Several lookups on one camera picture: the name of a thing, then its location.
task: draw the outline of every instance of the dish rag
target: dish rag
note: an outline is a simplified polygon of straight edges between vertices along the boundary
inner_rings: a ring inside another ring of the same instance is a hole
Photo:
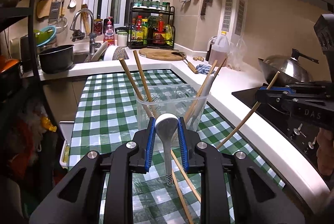
[[[208,75],[208,73],[211,69],[211,66],[206,66],[204,64],[200,64],[200,65],[196,66],[196,69],[199,73]]]

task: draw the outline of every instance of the green and white checkered tablecloth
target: green and white checkered tablecloth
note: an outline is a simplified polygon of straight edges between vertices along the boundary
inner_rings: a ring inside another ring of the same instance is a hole
[[[142,82],[138,72],[132,73],[136,84]],[[170,70],[151,70],[145,72],[148,85],[182,84]],[[100,153],[114,151],[119,145],[130,141],[137,131],[136,97],[125,73],[112,73],[88,77],[76,114],[72,134],[69,167],[73,167],[87,152]],[[200,138],[214,146],[218,145],[230,132],[229,122],[210,106],[206,106],[198,126]],[[233,154],[245,152],[277,185],[285,184],[273,169],[255,150],[236,133],[221,152]],[[179,162],[180,150],[173,149]],[[172,161],[173,170],[179,182],[189,211],[195,223],[199,223],[200,203],[195,198],[181,172]],[[106,186],[104,184],[101,201],[100,222],[103,221]],[[190,180],[200,193],[200,175],[190,175]],[[229,186],[228,202],[231,223],[234,222],[232,198]],[[174,185],[167,186],[163,151],[153,153],[152,167],[147,174],[133,174],[133,217],[134,223],[188,223]]]

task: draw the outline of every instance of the stove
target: stove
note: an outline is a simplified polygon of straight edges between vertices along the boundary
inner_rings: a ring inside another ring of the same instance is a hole
[[[255,87],[237,91],[233,92],[232,95],[249,108],[252,108],[256,103],[255,93],[258,89],[259,87]],[[315,140],[319,127],[291,118],[280,106],[261,104],[256,113],[280,132],[318,171],[317,149],[319,145]],[[331,176],[321,175],[321,177],[328,187],[332,189],[334,186],[334,174]]]

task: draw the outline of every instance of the wooden spatula handle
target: wooden spatula handle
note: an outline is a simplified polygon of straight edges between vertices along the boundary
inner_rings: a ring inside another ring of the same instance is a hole
[[[189,67],[189,69],[191,69],[191,71],[192,71],[193,73],[198,74],[197,69],[196,69],[196,68],[194,67],[194,65],[191,64],[190,62],[188,62],[188,67]]]

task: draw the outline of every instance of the green bottle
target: green bottle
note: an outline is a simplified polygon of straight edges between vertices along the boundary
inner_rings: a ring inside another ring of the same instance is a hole
[[[144,39],[144,45],[147,45],[147,32],[148,32],[148,23],[147,23],[147,19],[146,18],[143,18],[142,19],[142,22],[143,22],[143,24],[142,24],[142,27],[143,27],[143,32],[144,32],[144,37],[143,37],[143,39]]]

